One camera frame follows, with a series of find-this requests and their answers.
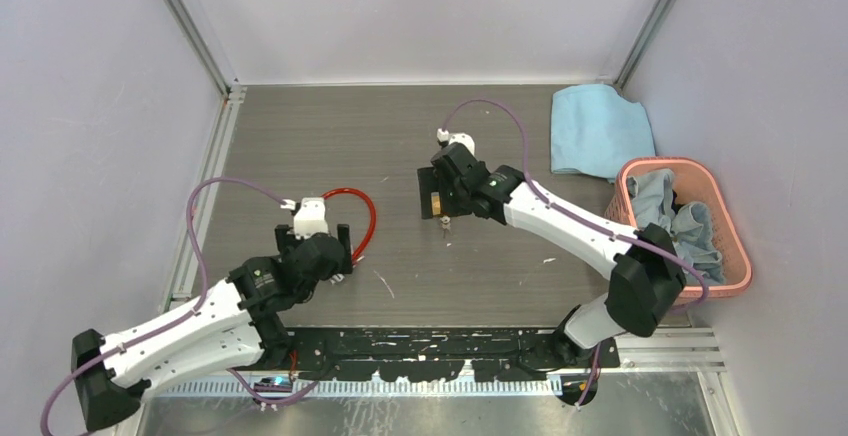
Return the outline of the brass padlock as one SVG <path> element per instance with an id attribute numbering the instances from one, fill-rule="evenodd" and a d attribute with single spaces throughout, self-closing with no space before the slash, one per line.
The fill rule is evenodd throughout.
<path id="1" fill-rule="evenodd" d="M 438 192 L 430 194 L 430 210 L 431 218 L 441 218 L 443 216 L 441 197 Z"/>

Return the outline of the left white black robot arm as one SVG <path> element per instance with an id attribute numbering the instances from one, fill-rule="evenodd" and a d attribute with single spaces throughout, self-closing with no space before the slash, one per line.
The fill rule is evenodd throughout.
<path id="1" fill-rule="evenodd" d="M 298 238 L 275 229 L 279 253 L 252 257 L 203 298 L 136 327 L 72 340 L 71 368 L 85 428 L 99 431 L 180 383 L 219 370 L 285 365 L 293 339 L 279 315 L 307 302 L 322 281 L 353 270 L 350 228 Z"/>

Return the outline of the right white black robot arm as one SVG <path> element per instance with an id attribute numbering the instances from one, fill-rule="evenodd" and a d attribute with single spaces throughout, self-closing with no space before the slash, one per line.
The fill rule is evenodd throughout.
<path id="1" fill-rule="evenodd" d="M 577 367 L 620 334 L 650 337 L 686 285 L 669 233 L 604 219 L 545 190 L 524 172 L 489 170 L 459 142 L 444 143 L 417 169 L 425 219 L 473 215 L 539 236 L 588 264 L 607 292 L 578 305 L 559 323 L 552 351 Z"/>

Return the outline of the light blue cloth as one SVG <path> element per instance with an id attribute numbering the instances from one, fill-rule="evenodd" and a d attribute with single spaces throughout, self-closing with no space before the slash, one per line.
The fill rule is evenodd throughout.
<path id="1" fill-rule="evenodd" d="M 612 86 L 570 86 L 552 96 L 550 170 L 609 181 L 625 163 L 656 155 L 647 111 Z"/>

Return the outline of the grey-blue cloth in basket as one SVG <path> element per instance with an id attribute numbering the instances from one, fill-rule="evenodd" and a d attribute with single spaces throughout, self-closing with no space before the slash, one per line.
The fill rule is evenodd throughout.
<path id="1" fill-rule="evenodd" d="M 708 285 L 724 285 L 723 255 L 713 243 L 710 209 L 702 201 L 679 203 L 676 181 L 676 174 L 667 168 L 626 178 L 637 227 L 661 226 L 672 237 L 678 257 L 699 271 Z"/>

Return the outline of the pink plastic basket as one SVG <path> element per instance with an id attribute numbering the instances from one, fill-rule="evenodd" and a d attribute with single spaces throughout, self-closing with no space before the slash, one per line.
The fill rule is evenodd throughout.
<path id="1" fill-rule="evenodd" d="M 627 178 L 661 169 L 669 169 L 674 173 L 672 189 L 679 202 L 703 202 L 710 211 L 714 229 L 713 244 L 723 257 L 726 282 L 711 285 L 708 297 L 729 298 L 743 293 L 752 280 L 751 263 L 720 188 L 712 173 L 701 163 L 679 157 L 637 158 L 627 162 L 614 179 L 614 196 L 605 211 L 605 217 L 635 226 L 635 213 L 626 187 Z"/>

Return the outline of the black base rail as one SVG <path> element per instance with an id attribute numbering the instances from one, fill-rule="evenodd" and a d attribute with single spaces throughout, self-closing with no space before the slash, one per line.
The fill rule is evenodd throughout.
<path id="1" fill-rule="evenodd" d="M 452 381 L 469 367 L 477 382 L 540 381 L 558 370 L 588 370 L 593 363 L 615 368 L 620 360 L 613 339 L 601 354 L 570 348 L 549 328 L 333 328 L 288 331 L 280 346 L 250 364 L 254 371 L 280 370 L 304 379 L 364 382 Z"/>

